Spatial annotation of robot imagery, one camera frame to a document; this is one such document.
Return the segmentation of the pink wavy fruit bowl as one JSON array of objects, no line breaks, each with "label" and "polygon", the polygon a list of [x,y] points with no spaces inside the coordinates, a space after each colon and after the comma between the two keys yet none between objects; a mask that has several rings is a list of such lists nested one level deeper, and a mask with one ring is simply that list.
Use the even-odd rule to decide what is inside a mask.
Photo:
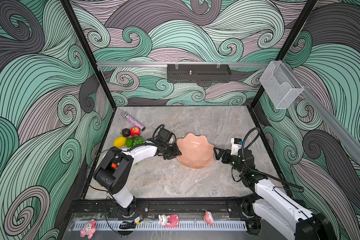
[{"label": "pink wavy fruit bowl", "polygon": [[189,133],[178,139],[177,145],[181,152],[177,159],[186,168],[200,170],[215,160],[214,145],[210,144],[205,136]]}]

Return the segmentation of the yellow fake lemon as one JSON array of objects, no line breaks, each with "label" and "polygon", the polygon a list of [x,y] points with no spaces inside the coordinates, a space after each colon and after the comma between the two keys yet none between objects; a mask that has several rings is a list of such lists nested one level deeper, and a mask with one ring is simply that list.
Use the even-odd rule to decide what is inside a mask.
[{"label": "yellow fake lemon", "polygon": [[114,140],[113,146],[117,148],[121,148],[126,144],[127,138],[126,137],[118,137]]}]

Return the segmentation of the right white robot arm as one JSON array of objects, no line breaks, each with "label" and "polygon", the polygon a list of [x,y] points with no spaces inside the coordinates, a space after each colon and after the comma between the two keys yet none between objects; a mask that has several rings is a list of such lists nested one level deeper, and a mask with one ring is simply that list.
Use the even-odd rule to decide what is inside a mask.
[{"label": "right white robot arm", "polygon": [[245,215],[264,219],[288,240],[337,238],[327,217],[304,208],[272,183],[273,176],[256,169],[251,150],[239,149],[232,155],[229,150],[214,148],[214,153],[217,160],[239,173],[238,182],[253,191],[242,207]]}]

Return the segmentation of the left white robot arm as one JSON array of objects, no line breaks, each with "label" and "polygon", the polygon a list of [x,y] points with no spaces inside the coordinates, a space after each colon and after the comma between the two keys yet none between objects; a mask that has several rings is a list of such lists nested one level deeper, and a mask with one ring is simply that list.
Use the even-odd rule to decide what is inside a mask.
[{"label": "left white robot arm", "polygon": [[156,128],[153,136],[141,144],[127,149],[112,147],[107,150],[96,168],[94,180],[111,195],[111,198],[124,210],[135,207],[135,197],[126,187],[132,166],[142,160],[159,156],[172,160],[181,155],[176,143],[176,135],[164,125]]}]

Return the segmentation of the red fake apple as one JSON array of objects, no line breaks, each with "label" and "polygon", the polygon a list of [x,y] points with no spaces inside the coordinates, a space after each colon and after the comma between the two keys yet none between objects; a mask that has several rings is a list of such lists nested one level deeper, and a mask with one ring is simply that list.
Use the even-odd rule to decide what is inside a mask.
[{"label": "red fake apple", "polygon": [[140,136],[141,135],[141,130],[138,127],[132,127],[130,129],[130,134],[131,134],[132,138],[135,137],[135,136]]}]

